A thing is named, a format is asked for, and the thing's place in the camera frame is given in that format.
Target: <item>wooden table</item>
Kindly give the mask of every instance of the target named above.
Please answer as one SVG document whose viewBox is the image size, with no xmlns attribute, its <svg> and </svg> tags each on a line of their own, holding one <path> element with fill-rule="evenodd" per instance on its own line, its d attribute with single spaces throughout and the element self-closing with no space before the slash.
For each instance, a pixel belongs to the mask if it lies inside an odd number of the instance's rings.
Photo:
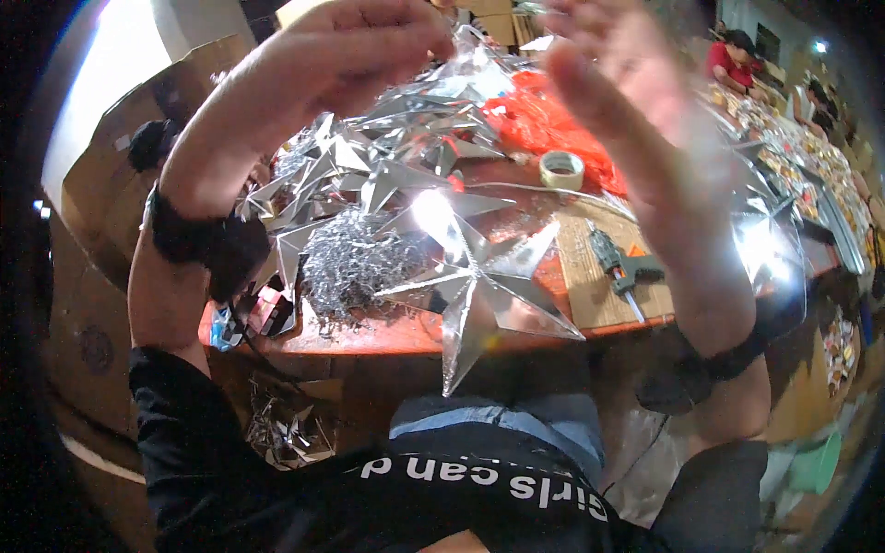
<svg viewBox="0 0 885 553">
<path fill-rule="evenodd" d="M 487 161 L 465 166 L 464 173 L 467 184 L 476 182 L 513 182 L 517 184 L 539 186 L 537 169 L 521 167 L 509 161 Z M 513 188 L 482 188 L 468 189 L 468 192 L 487 196 L 502 196 L 516 199 L 515 208 L 490 213 L 482 216 L 474 223 L 492 242 L 500 242 L 521 230 L 533 233 L 543 225 L 552 213 L 561 205 L 556 195 L 550 193 L 534 193 Z M 805 254 L 811 260 L 815 276 L 823 274 L 839 265 L 838 258 L 832 247 L 811 239 L 804 238 Z M 572 306 L 569 303 L 566 283 L 563 279 L 562 265 L 556 249 L 539 264 L 534 276 L 535 282 L 544 288 L 553 298 L 554 304 L 569 318 Z M 199 338 L 203 345 L 209 347 L 212 328 L 212 312 L 215 305 L 206 305 L 200 323 Z M 363 328 L 357 330 L 340 330 L 331 337 L 320 334 L 317 318 L 306 300 L 301 300 L 301 320 L 296 328 L 277 337 L 268 339 L 258 336 L 256 346 L 268 356 L 362 356 L 362 355 L 395 355 L 395 354 L 439 354 L 442 351 L 441 317 L 430 312 L 420 311 L 415 316 L 401 316 L 392 319 L 362 317 Z M 673 321 L 673 315 L 665 315 L 647 319 L 644 323 L 630 322 L 611 326 L 583 328 L 581 332 L 589 339 L 601 336 L 624 333 L 641 328 L 660 326 Z M 520 334 L 517 347 L 532 348 L 544 344 L 555 343 L 550 338 L 540 338 Z"/>
</svg>

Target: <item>blue jeans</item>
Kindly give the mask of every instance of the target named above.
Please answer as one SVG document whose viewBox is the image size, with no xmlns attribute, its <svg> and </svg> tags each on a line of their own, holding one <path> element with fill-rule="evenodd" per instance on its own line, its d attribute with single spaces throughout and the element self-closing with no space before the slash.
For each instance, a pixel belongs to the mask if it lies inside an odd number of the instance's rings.
<svg viewBox="0 0 885 553">
<path fill-rule="evenodd" d="M 441 397 L 438 400 L 441 405 L 447 401 Z M 489 404 L 488 400 L 478 397 L 465 397 L 459 400 L 450 410 L 443 408 L 420 419 L 395 423 L 390 428 L 390 440 L 395 440 L 403 434 L 468 422 L 496 424 L 502 428 L 530 434 L 562 451 L 581 469 L 589 484 L 594 488 L 598 487 L 602 479 L 605 457 L 599 416 L 596 413 L 596 405 L 589 396 L 566 394 L 539 397 L 517 403 L 512 409 L 496 403 Z M 405 403 L 394 420 L 403 417 L 408 419 L 408 413 L 404 416 L 402 413 L 408 409 L 409 405 Z"/>
</svg>

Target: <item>glue gun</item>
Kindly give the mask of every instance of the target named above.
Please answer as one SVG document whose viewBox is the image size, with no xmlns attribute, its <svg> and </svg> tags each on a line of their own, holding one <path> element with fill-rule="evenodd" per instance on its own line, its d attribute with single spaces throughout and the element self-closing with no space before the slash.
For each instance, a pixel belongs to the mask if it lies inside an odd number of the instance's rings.
<svg viewBox="0 0 885 553">
<path fill-rule="evenodd" d="M 590 246 L 599 265 L 606 274 L 610 274 L 612 290 L 618 296 L 632 295 L 636 287 L 636 279 L 645 282 L 657 282 L 664 279 L 664 267 L 653 256 L 630 257 L 618 248 L 612 238 L 587 221 L 590 227 Z"/>
</svg>

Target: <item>packing tape roll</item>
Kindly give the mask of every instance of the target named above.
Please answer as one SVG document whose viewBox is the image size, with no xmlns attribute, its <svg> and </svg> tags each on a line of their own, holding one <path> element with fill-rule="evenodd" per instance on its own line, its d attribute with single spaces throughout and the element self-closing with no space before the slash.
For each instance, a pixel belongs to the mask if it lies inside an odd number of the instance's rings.
<svg viewBox="0 0 885 553">
<path fill-rule="evenodd" d="M 547 188 L 580 190 L 584 184 L 584 162 L 567 151 L 549 151 L 541 156 L 541 182 Z"/>
</svg>

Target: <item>woman in red shirt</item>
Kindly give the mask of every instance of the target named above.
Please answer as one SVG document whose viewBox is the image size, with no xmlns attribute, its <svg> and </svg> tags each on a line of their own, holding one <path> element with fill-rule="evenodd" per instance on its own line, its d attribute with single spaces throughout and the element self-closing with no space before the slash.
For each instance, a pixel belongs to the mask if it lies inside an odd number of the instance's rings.
<svg viewBox="0 0 885 553">
<path fill-rule="evenodd" d="M 756 46 L 740 29 L 725 33 L 724 42 L 714 42 L 707 53 L 707 76 L 738 94 L 765 101 L 766 94 L 753 88 L 753 55 Z"/>
</svg>

